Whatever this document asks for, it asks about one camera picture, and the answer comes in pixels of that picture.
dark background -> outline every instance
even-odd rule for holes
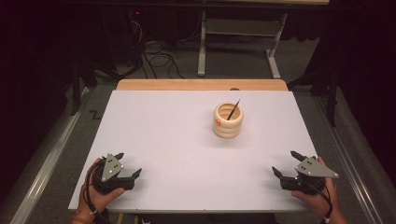
[[[355,7],[357,3],[358,13],[290,13],[282,39],[322,37],[307,72],[329,59],[340,59],[342,63],[336,69],[339,86],[373,152],[395,184],[396,7],[390,0],[332,1],[332,5],[340,6]],[[187,37],[198,15],[196,11],[168,10],[164,16],[160,9],[142,12],[142,26],[170,43]],[[1,202],[64,111],[64,90],[71,83],[76,52],[108,68],[120,60],[114,50],[122,48],[109,43],[111,29],[107,28],[103,14],[96,9],[66,10],[49,0],[2,1],[0,118],[1,157],[5,162],[1,163],[1,178],[6,183],[2,184]],[[92,72],[91,65],[86,69]]]

gray floor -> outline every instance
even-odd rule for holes
[[[207,50],[205,78],[271,78],[263,54],[263,46],[268,46],[270,42],[264,39],[251,41],[251,37],[239,37],[238,40],[240,41],[223,47],[221,42],[208,44],[212,48]],[[276,52],[276,62],[285,81],[294,80],[304,72],[317,43],[318,41],[281,41]],[[158,47],[151,46],[148,51],[154,51]],[[165,48],[164,52],[174,56],[183,77],[198,78],[197,50],[197,45],[179,45],[178,48]],[[147,76],[153,78],[146,63],[145,68]],[[158,78],[169,78],[168,67],[156,68],[156,71]],[[177,77],[174,66],[169,71],[171,77]],[[129,76],[145,77],[142,69]],[[46,187],[35,195],[37,201],[32,205],[34,210],[29,214],[23,211],[23,216],[28,216],[26,223],[69,223],[67,205],[100,125],[99,119],[92,119],[90,111],[96,110],[97,117],[101,117],[109,95],[116,85],[114,81],[100,80],[96,89],[90,89],[84,95],[85,104],[75,117],[75,123],[69,116],[69,105],[2,205],[0,223],[10,223],[13,218],[13,223],[20,223],[15,221],[18,220],[15,214],[35,182],[42,165],[45,164],[46,158],[56,151],[56,147],[63,149],[60,158],[53,171],[49,172],[51,176],[48,182],[45,181]],[[342,176],[336,184],[342,208],[349,222],[393,223],[393,220],[396,220],[395,189],[369,148],[359,125],[350,114],[342,93],[338,91],[337,94],[337,127],[332,128],[323,116],[325,98],[311,97],[308,87],[299,87],[293,92],[318,154]],[[70,132],[65,131],[67,127],[71,127]],[[113,223],[116,223],[117,217],[117,214],[112,215]],[[276,214],[276,219],[281,224],[319,223],[319,218],[310,212]],[[132,218],[125,216],[122,223],[132,223]]]

human hand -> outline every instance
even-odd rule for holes
[[[318,162],[323,165],[326,165],[321,157],[318,158]],[[325,177],[325,185],[326,185],[327,190],[324,189],[322,191],[322,193],[331,199],[331,202],[332,202],[331,217],[334,217],[334,216],[342,217],[343,220],[345,220],[341,213],[340,204],[338,201],[337,189],[330,177]],[[308,204],[310,209],[321,218],[324,218],[326,216],[326,214],[329,212],[329,204],[319,194],[308,195],[308,194],[302,193],[299,190],[294,190],[291,192],[291,195],[300,199],[301,201],[305,202],[306,204]]]
[[[113,191],[109,192],[106,195],[101,194],[92,185],[92,176],[95,170],[93,170],[93,172],[91,173],[90,183],[88,184],[88,188],[89,188],[92,204],[95,206],[98,213],[102,213],[105,210],[106,206],[109,203],[113,202],[118,197],[120,197],[125,190],[123,188],[118,188],[118,189],[114,189]],[[75,216],[83,217],[83,219],[93,222],[94,215],[91,214],[91,208],[88,206],[86,202],[86,198],[87,198],[86,188],[87,188],[87,183],[84,182],[84,184],[81,186],[79,200],[78,200],[78,210],[75,213]]]

finger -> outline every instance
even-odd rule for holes
[[[318,157],[318,162],[320,164],[326,165],[326,163],[324,162],[324,160],[321,157]]]
[[[293,197],[295,197],[295,198],[298,198],[298,199],[300,199],[301,201],[303,201],[303,202],[305,202],[305,203],[308,203],[308,204],[310,204],[310,202],[311,202],[309,195],[306,195],[306,194],[302,193],[302,192],[299,191],[299,190],[293,190],[293,191],[291,192],[291,196],[293,196]]]
[[[114,189],[113,191],[109,192],[107,195],[104,196],[104,200],[106,201],[106,204],[111,203],[113,200],[120,197],[123,194],[123,192],[125,192],[125,189],[123,188]]]

wrist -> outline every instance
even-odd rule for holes
[[[344,217],[340,209],[334,209],[330,215],[330,224],[347,224],[347,219]]]
[[[95,215],[92,215],[90,211],[77,210],[71,215],[72,223],[83,223],[92,224],[95,220]]]

